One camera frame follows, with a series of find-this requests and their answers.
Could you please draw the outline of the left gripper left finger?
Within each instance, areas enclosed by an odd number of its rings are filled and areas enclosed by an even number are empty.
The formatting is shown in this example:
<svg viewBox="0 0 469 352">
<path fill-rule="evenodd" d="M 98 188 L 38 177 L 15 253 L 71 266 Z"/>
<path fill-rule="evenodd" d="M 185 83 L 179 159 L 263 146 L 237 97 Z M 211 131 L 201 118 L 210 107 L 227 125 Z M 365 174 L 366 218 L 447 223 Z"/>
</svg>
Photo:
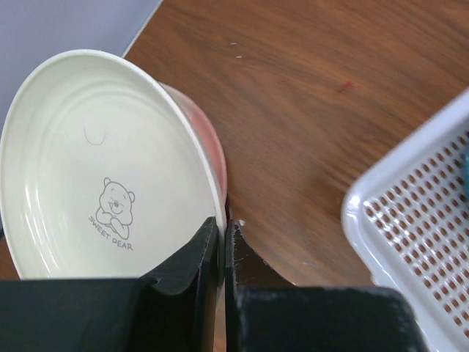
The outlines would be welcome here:
<svg viewBox="0 0 469 352">
<path fill-rule="evenodd" d="M 211 351 L 218 226 L 132 279 L 1 283 L 3 351 Z"/>
</svg>

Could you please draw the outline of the blue polka dot plate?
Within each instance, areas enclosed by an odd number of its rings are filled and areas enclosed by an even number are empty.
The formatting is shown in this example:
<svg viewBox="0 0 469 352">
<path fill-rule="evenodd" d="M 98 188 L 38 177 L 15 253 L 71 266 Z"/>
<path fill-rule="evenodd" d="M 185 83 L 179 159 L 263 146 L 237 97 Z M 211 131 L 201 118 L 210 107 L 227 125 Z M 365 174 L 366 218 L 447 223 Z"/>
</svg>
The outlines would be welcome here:
<svg viewBox="0 0 469 352">
<path fill-rule="evenodd" d="M 469 200 L 469 148 L 467 147 L 462 159 L 462 179 L 466 202 Z"/>
</svg>

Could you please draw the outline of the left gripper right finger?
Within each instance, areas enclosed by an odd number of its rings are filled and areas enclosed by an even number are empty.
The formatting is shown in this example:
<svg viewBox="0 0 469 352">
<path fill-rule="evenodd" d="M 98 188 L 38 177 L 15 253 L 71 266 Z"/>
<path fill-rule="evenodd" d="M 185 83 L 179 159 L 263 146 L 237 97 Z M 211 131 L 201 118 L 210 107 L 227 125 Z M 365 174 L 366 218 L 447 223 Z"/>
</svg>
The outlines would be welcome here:
<svg viewBox="0 0 469 352">
<path fill-rule="evenodd" d="M 298 287 L 226 233 L 228 351 L 427 351 L 404 297 L 384 287 Z"/>
</svg>

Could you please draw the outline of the cream bear print plate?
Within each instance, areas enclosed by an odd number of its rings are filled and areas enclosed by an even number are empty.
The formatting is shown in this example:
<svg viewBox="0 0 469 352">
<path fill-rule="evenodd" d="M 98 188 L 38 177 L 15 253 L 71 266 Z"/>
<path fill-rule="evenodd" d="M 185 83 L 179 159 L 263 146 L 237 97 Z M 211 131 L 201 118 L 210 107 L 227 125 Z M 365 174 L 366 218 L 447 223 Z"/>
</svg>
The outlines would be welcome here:
<svg viewBox="0 0 469 352">
<path fill-rule="evenodd" d="M 1 136 L 1 220 L 20 278 L 142 276 L 209 217 L 225 231 L 207 151 L 143 70 L 75 50 L 22 83 Z"/>
</svg>

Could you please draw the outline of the white perforated plastic basket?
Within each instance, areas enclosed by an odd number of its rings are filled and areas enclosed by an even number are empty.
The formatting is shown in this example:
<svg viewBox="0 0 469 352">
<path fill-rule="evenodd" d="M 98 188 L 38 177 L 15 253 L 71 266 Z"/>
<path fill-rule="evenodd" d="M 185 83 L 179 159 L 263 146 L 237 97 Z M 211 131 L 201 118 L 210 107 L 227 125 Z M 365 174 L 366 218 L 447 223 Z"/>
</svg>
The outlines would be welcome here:
<svg viewBox="0 0 469 352">
<path fill-rule="evenodd" d="M 398 290 L 431 351 L 468 349 L 468 93 L 349 188 L 344 234 L 373 283 Z"/>
</svg>

